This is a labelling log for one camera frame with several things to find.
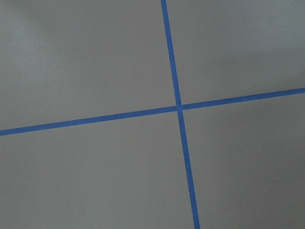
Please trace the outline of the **blue tape strip lengthwise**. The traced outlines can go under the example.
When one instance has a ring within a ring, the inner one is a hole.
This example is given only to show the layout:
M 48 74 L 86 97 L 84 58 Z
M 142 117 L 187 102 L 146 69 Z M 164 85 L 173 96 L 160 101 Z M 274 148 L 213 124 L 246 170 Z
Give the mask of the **blue tape strip lengthwise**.
M 180 136 L 181 136 L 181 143 L 182 143 L 182 149 L 183 149 L 184 166 L 185 166 L 185 171 L 186 171 L 188 192 L 189 192 L 189 198 L 190 198 L 190 203 L 191 203 L 193 226 L 195 229 L 199 229 L 201 226 L 200 226 L 200 220 L 199 220 L 199 215 L 198 215 L 195 188 L 194 188 L 194 183 L 193 183 L 193 173 L 192 173 L 192 166 L 191 166 L 191 160 L 190 160 L 190 154 L 189 154 L 187 134 L 186 134 L 186 129 L 185 129 L 185 121 L 184 121 L 183 106 L 182 106 L 181 94 L 180 94 L 180 88 L 179 88 L 179 80 L 178 80 L 178 74 L 177 74 L 176 63 L 175 63 L 174 48 L 173 48 L 173 41 L 172 41 L 171 28 L 170 28 L 170 20 L 169 20 L 167 2 L 165 0 L 161 1 L 161 7 L 162 7 L 165 37 L 166 37 L 166 43 L 167 43 L 167 48 L 168 48 L 169 62 L 170 62 L 172 82 L 173 82 L 175 106 L 176 106 L 176 112 L 177 112 L 177 118 L 178 118 L 179 130 L 180 130 Z

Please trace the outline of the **blue tape strip crosswise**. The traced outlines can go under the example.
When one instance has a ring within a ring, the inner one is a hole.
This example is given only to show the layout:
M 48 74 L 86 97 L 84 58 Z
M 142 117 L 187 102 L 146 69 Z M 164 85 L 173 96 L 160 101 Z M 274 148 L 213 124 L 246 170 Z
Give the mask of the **blue tape strip crosswise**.
M 289 95 L 294 95 L 294 94 L 303 94 L 304 92 L 305 92 L 304 88 L 298 88 L 298 89 L 290 89 L 290 90 L 269 92 L 269 93 L 263 93 L 263 94 L 253 94 L 253 95 L 225 98 L 225 99 L 219 99 L 219 100 L 183 104 L 180 106 L 168 106 L 168 107 L 126 112 L 126 113 L 120 113 L 120 114 L 110 114 L 110 115 L 103 115 L 103 116 L 97 116 L 97 117 L 90 117 L 90 118 L 83 118 L 83 119 L 76 119 L 76 120 L 69 120 L 69 121 L 62 121 L 62 122 L 55 122 L 55 123 L 48 123 L 48 124 L 41 124 L 41 125 L 32 125 L 32 126 L 25 126 L 25 127 L 1 130 L 0 135 L 1 136 L 15 135 L 15 134 L 22 134 L 22 133 L 27 133 L 27 132 L 56 129 L 56 128 L 63 128 L 63 127 L 69 127 L 69 126 L 76 126 L 76 125 L 86 125 L 86 124 L 106 122 L 106 121 L 112 121 L 112 120 L 120 120 L 120 119 L 127 119 L 127 118 L 140 117 L 140 116 L 170 113 L 170 112 L 176 112 L 179 109 L 192 110 L 192 109 L 212 107 L 212 106 L 218 106 L 218 105 L 224 105 L 224 104 L 235 104 L 235 103 L 242 103 L 242 102 L 248 102 L 248 101 L 254 101 L 254 100 L 262 100 L 262 99 L 276 98 L 276 97 L 282 97 L 282 96 L 289 96 Z

